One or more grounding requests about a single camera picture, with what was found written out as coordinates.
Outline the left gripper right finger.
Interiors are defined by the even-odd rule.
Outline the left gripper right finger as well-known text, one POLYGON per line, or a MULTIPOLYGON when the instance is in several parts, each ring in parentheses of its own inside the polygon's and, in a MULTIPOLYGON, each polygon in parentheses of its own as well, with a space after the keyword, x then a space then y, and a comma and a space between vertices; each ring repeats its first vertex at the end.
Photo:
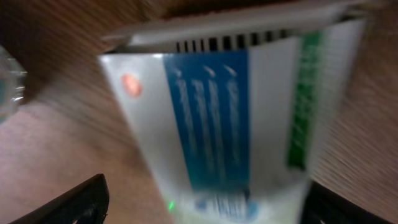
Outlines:
POLYGON ((391 224, 318 182, 312 182, 300 224, 391 224))

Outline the white Panadol box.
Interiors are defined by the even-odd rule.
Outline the white Panadol box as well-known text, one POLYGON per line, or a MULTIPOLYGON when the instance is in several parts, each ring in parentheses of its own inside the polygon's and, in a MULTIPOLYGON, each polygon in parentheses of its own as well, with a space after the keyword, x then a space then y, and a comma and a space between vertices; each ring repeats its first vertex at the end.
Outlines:
POLYGON ((176 223, 299 223, 345 88, 359 1, 176 17, 99 56, 176 223))

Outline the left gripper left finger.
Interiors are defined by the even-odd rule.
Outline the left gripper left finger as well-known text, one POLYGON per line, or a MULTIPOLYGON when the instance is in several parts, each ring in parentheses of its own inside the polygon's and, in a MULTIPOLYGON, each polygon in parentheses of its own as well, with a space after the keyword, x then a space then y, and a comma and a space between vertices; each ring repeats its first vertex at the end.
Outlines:
POLYGON ((11 224, 103 224, 109 207, 104 174, 96 174, 11 224))

